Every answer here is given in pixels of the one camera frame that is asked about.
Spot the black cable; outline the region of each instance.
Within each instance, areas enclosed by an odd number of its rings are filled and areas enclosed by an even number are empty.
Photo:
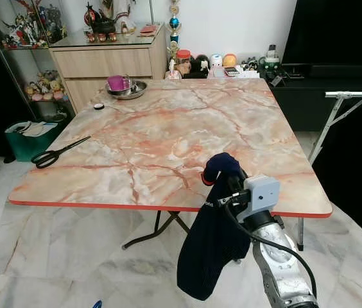
[[[317,299],[316,297],[316,282],[315,282],[315,277],[313,272],[311,271],[311,268],[309,268],[307,262],[305,262],[305,260],[296,252],[294,252],[291,248],[285,247],[283,245],[271,242],[267,239],[263,239],[262,237],[259,237],[257,235],[254,235],[253,233],[249,232],[246,228],[244,228],[243,226],[241,226],[238,221],[235,219],[235,217],[232,215],[229,207],[228,207],[228,202],[225,204],[225,211],[227,212],[229,218],[237,225],[238,229],[240,229],[241,231],[245,232],[249,237],[251,237],[252,239],[255,239],[256,241],[259,241],[261,243],[270,245],[272,247],[278,248],[279,250],[284,250],[285,252],[288,252],[290,254],[292,254],[294,257],[296,257],[298,259],[298,261],[305,267],[306,271],[308,272],[309,275],[309,279],[311,280],[311,286],[312,286],[312,293],[315,296],[315,299]]]

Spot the scissors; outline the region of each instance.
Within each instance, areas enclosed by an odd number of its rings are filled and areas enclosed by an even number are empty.
[[[64,153],[65,151],[79,145],[80,143],[86,141],[88,138],[90,138],[91,136],[87,136],[86,138],[80,139],[79,141],[73,142],[72,144],[69,144],[68,146],[60,149],[60,150],[50,150],[50,151],[44,151],[42,153],[39,153],[37,155],[35,155],[32,159],[31,162],[33,164],[35,164],[35,166],[39,169],[45,168],[50,166],[51,164],[54,164],[55,161],[60,157],[60,155],[62,153]]]

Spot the wooden cabinet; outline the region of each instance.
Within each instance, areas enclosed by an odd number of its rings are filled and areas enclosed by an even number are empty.
[[[73,35],[50,48],[76,113],[91,103],[91,98],[105,85],[109,76],[163,79],[167,66],[164,28],[159,28],[155,38],[132,37],[132,40],[133,44],[76,46]]]

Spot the marble-pattern tabletop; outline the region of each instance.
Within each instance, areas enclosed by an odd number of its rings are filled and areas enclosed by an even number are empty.
[[[103,103],[102,110],[93,109]],[[211,189],[200,173],[228,152],[249,176],[281,184],[274,213],[326,218],[328,201],[264,80],[153,80],[140,98],[100,90],[52,143],[91,135],[9,196],[21,205],[197,211]]]

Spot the black tv stand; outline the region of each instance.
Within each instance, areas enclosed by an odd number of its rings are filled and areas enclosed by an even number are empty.
[[[320,131],[327,120],[335,99],[325,98],[326,91],[362,91],[362,77],[314,76],[303,67],[304,78],[288,78],[276,87],[269,83],[265,71],[260,76],[271,91],[294,131]]]

